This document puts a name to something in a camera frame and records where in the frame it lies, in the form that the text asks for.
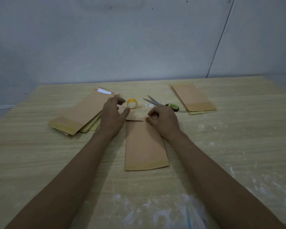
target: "yellow tape roll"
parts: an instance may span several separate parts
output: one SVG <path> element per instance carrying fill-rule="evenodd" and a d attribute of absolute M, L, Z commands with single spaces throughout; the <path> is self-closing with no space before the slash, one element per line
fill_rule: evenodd
<path fill-rule="evenodd" d="M 129 99 L 127 100 L 127 107 L 129 107 L 130 109 L 135 109 L 138 106 L 138 102 L 136 99 Z"/>

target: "wall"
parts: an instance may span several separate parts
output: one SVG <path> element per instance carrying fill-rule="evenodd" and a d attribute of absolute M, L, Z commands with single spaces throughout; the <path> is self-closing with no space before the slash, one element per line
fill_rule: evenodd
<path fill-rule="evenodd" d="M 208 77 L 286 74 L 286 0 L 235 0 Z"/>
<path fill-rule="evenodd" d="M 206 77 L 231 0 L 0 0 L 0 105 L 37 84 Z"/>

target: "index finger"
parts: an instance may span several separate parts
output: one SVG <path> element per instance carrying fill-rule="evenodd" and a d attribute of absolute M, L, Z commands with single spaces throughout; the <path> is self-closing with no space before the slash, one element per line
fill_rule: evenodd
<path fill-rule="evenodd" d="M 122 105 L 123 103 L 125 103 L 126 102 L 126 100 L 124 100 L 123 98 L 121 98 L 121 97 L 112 97 L 112 98 L 110 98 L 111 100 L 110 100 L 110 102 L 111 103 L 113 103 L 113 104 L 115 104 L 115 105 Z"/>
<path fill-rule="evenodd" d="M 152 115 L 156 115 L 157 113 L 161 114 L 161 112 L 163 112 L 164 110 L 165 110 L 164 107 L 156 106 L 153 109 L 151 109 L 147 115 L 152 116 Z"/>

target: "wooden table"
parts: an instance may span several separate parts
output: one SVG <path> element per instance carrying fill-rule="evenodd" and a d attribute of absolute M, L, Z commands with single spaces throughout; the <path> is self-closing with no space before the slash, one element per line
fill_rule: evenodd
<path fill-rule="evenodd" d="M 190 82 L 218 111 L 182 112 L 168 84 Z M 0 120 L 0 228 L 74 157 L 92 136 L 67 137 L 47 126 L 95 87 L 125 99 L 151 95 L 175 103 L 182 130 L 286 222 L 286 92 L 261 76 L 100 84 L 40 85 Z M 71 228 L 218 228 L 170 145 L 170 167 L 125 172 L 125 127 L 110 143 Z"/>

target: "forearm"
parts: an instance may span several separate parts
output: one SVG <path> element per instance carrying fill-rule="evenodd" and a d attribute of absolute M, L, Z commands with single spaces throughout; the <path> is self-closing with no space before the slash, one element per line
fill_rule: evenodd
<path fill-rule="evenodd" d="M 6 228 L 67 228 L 86 197 L 111 136 L 97 131 Z"/>
<path fill-rule="evenodd" d="M 247 189 L 183 133 L 169 140 L 194 190 L 222 229 L 285 228 Z"/>

